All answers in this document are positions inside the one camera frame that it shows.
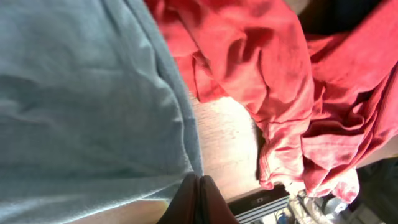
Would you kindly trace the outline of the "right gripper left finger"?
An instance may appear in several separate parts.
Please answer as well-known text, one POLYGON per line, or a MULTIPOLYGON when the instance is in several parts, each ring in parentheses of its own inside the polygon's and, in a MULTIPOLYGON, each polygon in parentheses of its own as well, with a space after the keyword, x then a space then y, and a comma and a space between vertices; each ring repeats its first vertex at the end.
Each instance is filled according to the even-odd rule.
POLYGON ((197 210, 198 181, 195 174, 188 174, 169 203, 157 224, 194 224, 197 210))

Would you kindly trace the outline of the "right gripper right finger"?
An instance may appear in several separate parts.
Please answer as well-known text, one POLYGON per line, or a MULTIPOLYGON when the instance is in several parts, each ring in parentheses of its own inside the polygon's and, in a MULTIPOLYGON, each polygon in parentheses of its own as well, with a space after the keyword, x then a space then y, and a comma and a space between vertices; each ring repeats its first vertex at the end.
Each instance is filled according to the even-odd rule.
POLYGON ((200 179, 200 201, 203 223, 239 224, 214 180, 208 175, 200 179))

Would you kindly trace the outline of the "grey t-shirt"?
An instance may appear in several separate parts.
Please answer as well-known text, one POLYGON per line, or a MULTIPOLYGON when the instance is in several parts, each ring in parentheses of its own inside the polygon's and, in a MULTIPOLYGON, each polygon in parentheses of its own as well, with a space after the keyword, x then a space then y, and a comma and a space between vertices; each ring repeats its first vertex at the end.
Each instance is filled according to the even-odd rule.
POLYGON ((167 200, 203 165, 177 66, 142 1, 1 2, 1 222, 167 200))

